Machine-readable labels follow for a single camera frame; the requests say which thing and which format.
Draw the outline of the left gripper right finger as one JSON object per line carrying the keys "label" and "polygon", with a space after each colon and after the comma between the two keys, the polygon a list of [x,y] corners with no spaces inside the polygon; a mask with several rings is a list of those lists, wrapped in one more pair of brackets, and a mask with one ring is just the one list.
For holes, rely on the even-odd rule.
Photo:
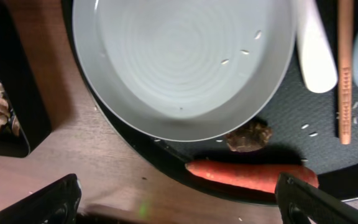
{"label": "left gripper right finger", "polygon": [[358,210],[296,177],[281,173],[275,198],[284,224],[358,224]]}

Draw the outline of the grey plate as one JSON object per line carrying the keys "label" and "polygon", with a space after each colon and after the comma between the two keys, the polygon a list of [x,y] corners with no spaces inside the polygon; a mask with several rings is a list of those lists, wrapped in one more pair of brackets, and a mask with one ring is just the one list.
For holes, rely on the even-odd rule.
{"label": "grey plate", "polygon": [[159,139],[212,139],[273,97],[295,44],[288,0],[77,0],[76,54],[121,121]]}

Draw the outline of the orange carrot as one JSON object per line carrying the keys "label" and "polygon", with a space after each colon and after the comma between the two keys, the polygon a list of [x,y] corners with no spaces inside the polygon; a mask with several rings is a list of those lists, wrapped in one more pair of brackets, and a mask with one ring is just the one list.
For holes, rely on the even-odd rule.
{"label": "orange carrot", "polygon": [[185,164],[191,174],[206,180],[246,189],[274,193],[282,172],[291,174],[313,187],[318,176],[309,168],[289,164],[230,164],[211,160],[196,160]]}

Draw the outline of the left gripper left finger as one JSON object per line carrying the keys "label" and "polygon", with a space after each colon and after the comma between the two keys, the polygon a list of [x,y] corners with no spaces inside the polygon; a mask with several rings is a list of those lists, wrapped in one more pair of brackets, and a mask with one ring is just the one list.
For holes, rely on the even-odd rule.
{"label": "left gripper left finger", "polygon": [[0,224],[72,224],[76,222],[81,185],[68,174],[0,211]]}

